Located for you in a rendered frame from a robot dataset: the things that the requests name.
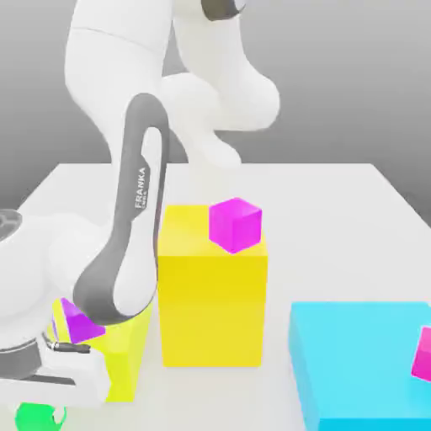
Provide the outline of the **small green cube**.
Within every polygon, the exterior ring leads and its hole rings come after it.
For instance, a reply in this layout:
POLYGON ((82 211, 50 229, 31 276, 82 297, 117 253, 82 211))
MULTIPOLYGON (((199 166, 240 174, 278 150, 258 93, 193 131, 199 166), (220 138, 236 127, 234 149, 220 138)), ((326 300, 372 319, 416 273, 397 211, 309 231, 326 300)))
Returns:
POLYGON ((21 403, 15 414, 18 431, 61 431, 67 418, 67 410, 61 409, 61 418, 54 418, 55 408, 47 404, 21 403))

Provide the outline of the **small purple cube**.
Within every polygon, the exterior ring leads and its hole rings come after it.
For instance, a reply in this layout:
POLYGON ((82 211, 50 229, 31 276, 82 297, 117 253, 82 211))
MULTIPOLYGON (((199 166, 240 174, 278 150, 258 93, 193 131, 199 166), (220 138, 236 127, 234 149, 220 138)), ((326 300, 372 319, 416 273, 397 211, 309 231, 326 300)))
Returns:
POLYGON ((61 306, 72 343, 87 341, 103 336, 106 333, 105 327, 93 323, 78 307, 66 298, 61 298, 61 306))

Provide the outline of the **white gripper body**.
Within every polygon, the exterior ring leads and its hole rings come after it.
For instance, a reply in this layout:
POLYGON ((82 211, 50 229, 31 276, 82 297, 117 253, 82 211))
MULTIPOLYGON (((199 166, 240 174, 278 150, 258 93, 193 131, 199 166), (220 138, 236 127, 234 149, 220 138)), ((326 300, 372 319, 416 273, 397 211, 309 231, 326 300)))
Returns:
POLYGON ((22 379, 0 378, 0 404, 98 407, 105 402, 109 388, 109 374, 100 352, 46 351, 37 371, 22 379))

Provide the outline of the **large lime box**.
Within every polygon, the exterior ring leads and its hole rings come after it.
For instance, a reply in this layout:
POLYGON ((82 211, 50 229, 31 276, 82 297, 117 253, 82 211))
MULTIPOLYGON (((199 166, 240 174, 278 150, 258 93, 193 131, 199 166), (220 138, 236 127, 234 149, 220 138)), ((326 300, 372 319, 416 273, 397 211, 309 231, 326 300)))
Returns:
MULTIPOLYGON (((105 327, 103 336, 76 343, 88 344, 104 355, 111 381, 107 402, 134 401, 151 314, 149 306, 127 322, 105 327)), ((48 336, 62 343, 72 343, 61 299, 53 303, 48 336)))

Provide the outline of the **large cyan box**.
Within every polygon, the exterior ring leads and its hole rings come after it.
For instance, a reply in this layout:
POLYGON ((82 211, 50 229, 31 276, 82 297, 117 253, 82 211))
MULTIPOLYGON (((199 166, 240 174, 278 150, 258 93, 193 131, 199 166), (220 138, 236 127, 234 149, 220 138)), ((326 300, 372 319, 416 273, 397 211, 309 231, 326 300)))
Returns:
POLYGON ((431 431, 411 375, 425 302, 295 302, 288 345, 306 431, 431 431))

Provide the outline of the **small magenta cube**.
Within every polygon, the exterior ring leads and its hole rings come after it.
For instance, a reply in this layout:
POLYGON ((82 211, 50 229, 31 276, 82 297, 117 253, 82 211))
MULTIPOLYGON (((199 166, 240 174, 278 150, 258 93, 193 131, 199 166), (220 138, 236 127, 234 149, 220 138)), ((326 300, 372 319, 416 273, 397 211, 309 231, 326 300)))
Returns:
POLYGON ((261 242, 263 211, 241 198, 209 207, 209 239, 234 254, 261 242))

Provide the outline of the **large yellow box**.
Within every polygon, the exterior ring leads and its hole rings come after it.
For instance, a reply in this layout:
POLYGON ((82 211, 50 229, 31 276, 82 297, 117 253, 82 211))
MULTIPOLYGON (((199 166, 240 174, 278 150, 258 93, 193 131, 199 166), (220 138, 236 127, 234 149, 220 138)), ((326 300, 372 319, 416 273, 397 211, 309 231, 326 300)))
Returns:
POLYGON ((169 205, 158 237, 166 367, 259 367, 268 279, 262 240, 231 254, 209 239, 205 205, 169 205))

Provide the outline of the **small pink cube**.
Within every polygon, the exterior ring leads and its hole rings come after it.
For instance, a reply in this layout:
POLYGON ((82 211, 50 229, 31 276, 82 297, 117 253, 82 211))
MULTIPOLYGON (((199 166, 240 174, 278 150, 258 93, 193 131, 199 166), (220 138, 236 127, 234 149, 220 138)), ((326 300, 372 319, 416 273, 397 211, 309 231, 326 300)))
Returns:
POLYGON ((431 382, 431 327, 422 327, 412 362, 411 375, 431 382))

